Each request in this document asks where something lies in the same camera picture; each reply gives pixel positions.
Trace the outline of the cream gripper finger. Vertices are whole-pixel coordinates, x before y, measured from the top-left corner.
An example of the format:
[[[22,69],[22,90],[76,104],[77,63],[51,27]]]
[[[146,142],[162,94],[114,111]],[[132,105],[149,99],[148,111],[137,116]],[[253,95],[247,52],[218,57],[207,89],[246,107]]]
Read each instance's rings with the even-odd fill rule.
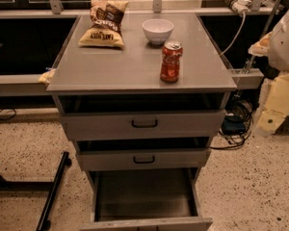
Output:
[[[274,133],[289,116],[289,73],[274,80],[265,79],[260,90],[256,112],[256,129],[260,133]]]
[[[249,48],[249,53],[256,57],[267,57],[270,50],[270,40],[272,33],[266,34],[258,42]]]

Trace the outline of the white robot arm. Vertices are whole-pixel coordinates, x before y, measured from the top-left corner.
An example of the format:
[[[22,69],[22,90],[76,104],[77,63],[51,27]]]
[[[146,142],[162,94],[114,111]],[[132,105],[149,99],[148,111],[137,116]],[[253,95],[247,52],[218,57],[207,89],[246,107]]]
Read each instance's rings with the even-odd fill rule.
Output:
[[[255,125],[259,134],[273,134],[289,116],[289,10],[249,53],[267,57],[269,66],[279,71],[273,81],[265,81],[261,87]]]

